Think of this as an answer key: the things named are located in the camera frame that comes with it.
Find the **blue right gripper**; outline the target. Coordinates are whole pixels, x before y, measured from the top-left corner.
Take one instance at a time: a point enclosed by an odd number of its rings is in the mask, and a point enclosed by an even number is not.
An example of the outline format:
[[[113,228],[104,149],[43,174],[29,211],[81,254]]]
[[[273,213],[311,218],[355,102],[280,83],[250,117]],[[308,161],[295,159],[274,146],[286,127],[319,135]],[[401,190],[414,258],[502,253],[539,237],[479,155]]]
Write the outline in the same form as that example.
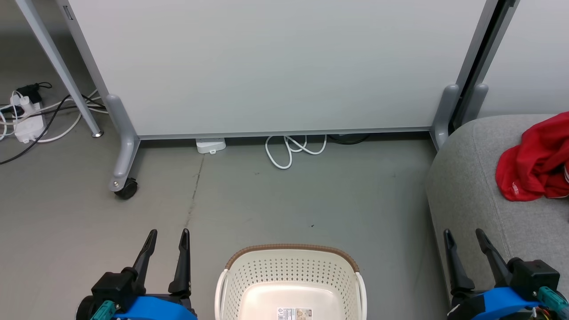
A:
[[[545,293],[545,287],[532,293],[530,300],[525,300],[513,289],[509,288],[512,274],[507,264],[492,245],[490,239],[481,228],[475,230],[478,245],[486,256],[495,281],[492,290],[474,290],[475,284],[467,276],[460,257],[457,244],[449,229],[443,231],[445,254],[449,272],[451,310],[447,312],[448,320],[544,320],[538,309]]]

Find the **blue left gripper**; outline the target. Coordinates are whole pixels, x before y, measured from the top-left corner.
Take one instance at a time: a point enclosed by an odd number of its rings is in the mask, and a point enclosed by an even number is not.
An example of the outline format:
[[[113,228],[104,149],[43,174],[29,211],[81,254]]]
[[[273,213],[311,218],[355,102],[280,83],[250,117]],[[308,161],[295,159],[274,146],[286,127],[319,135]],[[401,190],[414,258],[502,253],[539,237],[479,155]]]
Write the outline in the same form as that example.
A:
[[[144,286],[150,257],[155,251],[158,230],[152,229],[133,265],[137,273],[136,285]],[[169,294],[136,295],[126,311],[118,311],[114,318],[121,320],[197,320],[192,308],[190,233],[183,229],[179,245],[179,257]]]

